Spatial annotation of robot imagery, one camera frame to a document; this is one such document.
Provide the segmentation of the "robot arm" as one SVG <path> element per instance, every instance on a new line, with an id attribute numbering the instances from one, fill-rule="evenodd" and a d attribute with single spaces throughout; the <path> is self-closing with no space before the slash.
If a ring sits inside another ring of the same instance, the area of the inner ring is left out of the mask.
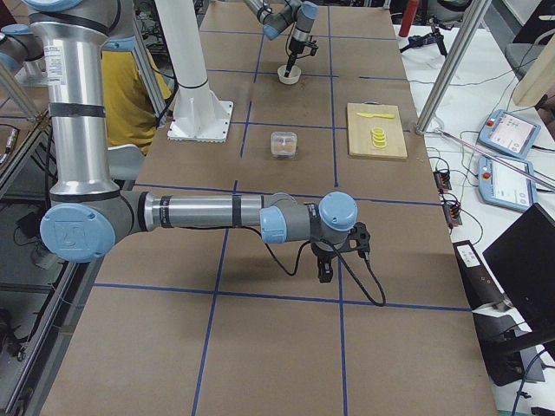
<path id="1" fill-rule="evenodd" d="M 30 24 L 14 32 L 45 61 L 57 181 L 40 223 L 49 251 L 73 263 L 105 256 L 123 238 L 156 228 L 246 228 L 270 244 L 298 241 L 317 257 L 318 278 L 330 281 L 332 263 L 349 251 L 368 255 L 368 236 L 356 201 L 332 192 L 316 204 L 292 196 L 162 196 L 123 191 L 135 180 L 144 155 L 134 145 L 107 141 L 101 60 L 128 52 L 149 92 L 158 82 L 140 39 L 130 1 L 30 1 Z"/>
<path id="2" fill-rule="evenodd" d="M 245 4 L 262 24 L 264 34 L 270 40 L 274 40 L 293 25 L 284 77 L 290 77 L 296 60 L 304 57 L 305 48 L 310 49 L 309 56 L 316 54 L 318 46 L 310 34 L 317 19 L 316 4 L 311 1 L 285 1 L 279 12 L 274 12 L 266 1 L 247 0 Z"/>

